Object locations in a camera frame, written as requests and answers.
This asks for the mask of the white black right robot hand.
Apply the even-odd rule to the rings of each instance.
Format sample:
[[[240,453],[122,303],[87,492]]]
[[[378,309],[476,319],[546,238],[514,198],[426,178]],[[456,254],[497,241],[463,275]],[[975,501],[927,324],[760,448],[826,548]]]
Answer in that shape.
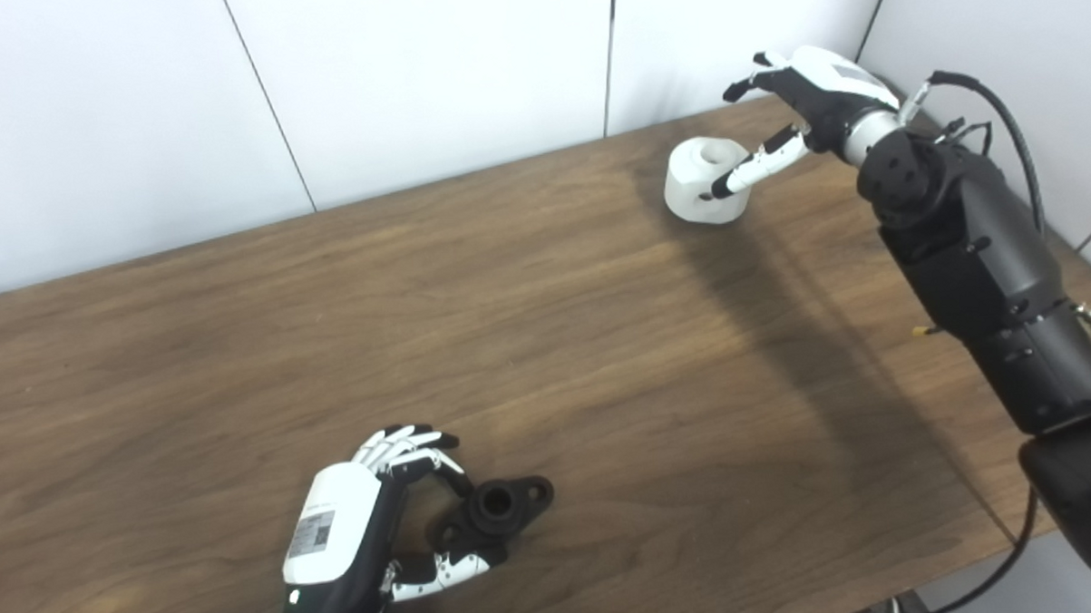
[[[757,71],[723,93],[738,103],[750,91],[779,97],[800,117],[714,180],[704,200],[729,199],[780,173],[810,153],[831,152],[860,167],[877,141],[906,127],[901,103],[890,88],[846,57],[802,46],[792,55],[762,51]]]

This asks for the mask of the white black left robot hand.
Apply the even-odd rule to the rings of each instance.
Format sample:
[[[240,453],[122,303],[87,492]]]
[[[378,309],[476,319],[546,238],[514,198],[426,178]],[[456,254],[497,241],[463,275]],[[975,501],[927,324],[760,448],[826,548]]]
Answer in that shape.
[[[315,476],[281,563],[283,613],[385,613],[439,594],[507,560],[507,549],[394,556],[408,492],[436,474],[461,498],[469,476],[449,458],[459,440],[433,426],[386,426],[346,462]]]

